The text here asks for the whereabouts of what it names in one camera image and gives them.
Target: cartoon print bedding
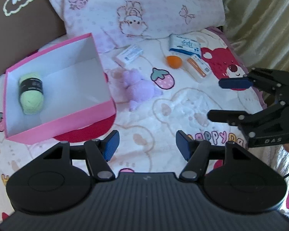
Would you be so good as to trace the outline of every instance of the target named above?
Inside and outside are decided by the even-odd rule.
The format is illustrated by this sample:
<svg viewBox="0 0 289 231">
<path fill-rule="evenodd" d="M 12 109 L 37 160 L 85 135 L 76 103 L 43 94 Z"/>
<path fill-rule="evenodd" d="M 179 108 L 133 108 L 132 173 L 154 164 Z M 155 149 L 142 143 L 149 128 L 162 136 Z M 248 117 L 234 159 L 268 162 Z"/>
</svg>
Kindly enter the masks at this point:
<svg viewBox="0 0 289 231">
<path fill-rule="evenodd" d="M 163 91 L 163 95 L 142 103 L 133 112 L 129 111 L 122 87 L 124 69 L 112 60 L 122 49 L 100 55 L 117 107 L 117 116 L 111 130 L 119 131 L 120 145 L 109 161 L 115 174 L 124 169 L 135 172 L 172 171 L 178 175 L 186 161 L 175 144 L 177 130 L 183 130 L 192 139 L 206 139 L 214 145 L 224 145 L 230 140 L 247 148 L 243 135 L 236 127 L 210 122 L 206 117 L 210 109 L 245 110 L 249 113 L 262 110 L 259 97 L 252 88 L 225 90 L 218 86 L 220 78 L 241 77 L 246 68 L 238 63 L 225 42 L 212 31 L 204 29 L 185 34 L 184 37 L 201 44 L 203 59 L 209 63 L 213 74 L 199 84 L 184 69 L 171 69 L 167 66 L 165 56 L 170 54 L 168 38 L 139 42 L 144 53 L 128 68 L 137 68 L 148 80 L 152 79 L 155 86 Z M 0 221 L 13 212 L 5 192 L 9 177 L 58 142 L 50 139 L 28 146 L 4 138 L 3 78 L 0 77 Z M 280 147 L 249 151 L 281 174 L 289 171 L 288 156 Z M 81 161 L 73 165 L 86 170 Z M 212 161 L 208 171 L 220 165 L 220 161 Z"/>
<path fill-rule="evenodd" d="M 69 38 L 91 32 L 99 53 L 224 24 L 222 0 L 49 0 Z"/>
</svg>

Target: brown cushion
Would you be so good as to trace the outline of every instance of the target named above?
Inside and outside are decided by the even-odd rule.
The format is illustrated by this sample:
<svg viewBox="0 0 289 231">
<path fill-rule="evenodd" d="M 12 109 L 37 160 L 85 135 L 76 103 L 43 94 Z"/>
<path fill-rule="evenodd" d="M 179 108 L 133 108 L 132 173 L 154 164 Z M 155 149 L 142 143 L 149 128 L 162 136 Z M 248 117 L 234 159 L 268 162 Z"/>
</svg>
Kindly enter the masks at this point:
<svg viewBox="0 0 289 231">
<path fill-rule="evenodd" d="M 64 34 L 49 0 L 0 0 L 0 75 Z"/>
</svg>

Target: blue gripper pad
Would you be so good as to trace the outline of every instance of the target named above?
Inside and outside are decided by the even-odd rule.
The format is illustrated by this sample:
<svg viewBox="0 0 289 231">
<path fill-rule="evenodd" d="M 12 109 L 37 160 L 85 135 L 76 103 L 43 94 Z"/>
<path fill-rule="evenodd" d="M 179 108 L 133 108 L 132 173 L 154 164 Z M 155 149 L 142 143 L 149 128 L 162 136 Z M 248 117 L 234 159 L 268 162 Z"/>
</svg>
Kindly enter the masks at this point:
<svg viewBox="0 0 289 231">
<path fill-rule="evenodd" d="M 103 156 L 106 161 L 110 161 L 113 154 L 116 152 L 120 143 L 120 134 L 117 130 L 113 130 L 103 141 Z"/>
<path fill-rule="evenodd" d="M 248 78 L 224 78 L 218 82 L 222 89 L 248 89 L 253 83 Z"/>
<path fill-rule="evenodd" d="M 183 131 L 179 130 L 176 133 L 176 146 L 181 152 L 183 158 L 186 161 L 189 161 L 192 156 L 192 152 L 190 150 L 190 146 L 193 143 L 193 140 L 188 137 Z"/>
</svg>

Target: purple plush toy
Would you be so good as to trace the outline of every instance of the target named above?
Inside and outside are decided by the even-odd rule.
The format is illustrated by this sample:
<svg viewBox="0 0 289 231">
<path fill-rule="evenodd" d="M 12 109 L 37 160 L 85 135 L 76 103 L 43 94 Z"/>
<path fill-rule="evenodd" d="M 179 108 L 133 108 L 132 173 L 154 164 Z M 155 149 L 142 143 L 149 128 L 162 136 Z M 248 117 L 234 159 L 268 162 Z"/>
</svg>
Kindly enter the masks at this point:
<svg viewBox="0 0 289 231">
<path fill-rule="evenodd" d="M 152 81 L 145 80 L 137 69 L 123 72 L 123 86 L 129 99 L 130 111 L 134 111 L 141 102 L 163 94 Z"/>
</svg>

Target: pink pillowcase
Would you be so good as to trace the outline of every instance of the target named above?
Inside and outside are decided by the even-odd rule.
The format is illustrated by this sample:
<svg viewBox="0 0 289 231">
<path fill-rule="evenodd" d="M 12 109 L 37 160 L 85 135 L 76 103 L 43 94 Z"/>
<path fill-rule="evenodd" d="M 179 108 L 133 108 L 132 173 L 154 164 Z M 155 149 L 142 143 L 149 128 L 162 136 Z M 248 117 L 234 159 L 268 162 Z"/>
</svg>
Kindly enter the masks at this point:
<svg viewBox="0 0 289 231">
<path fill-rule="evenodd" d="M 68 37 L 92 33 L 98 52 L 224 24 L 222 0 L 50 0 Z"/>
</svg>

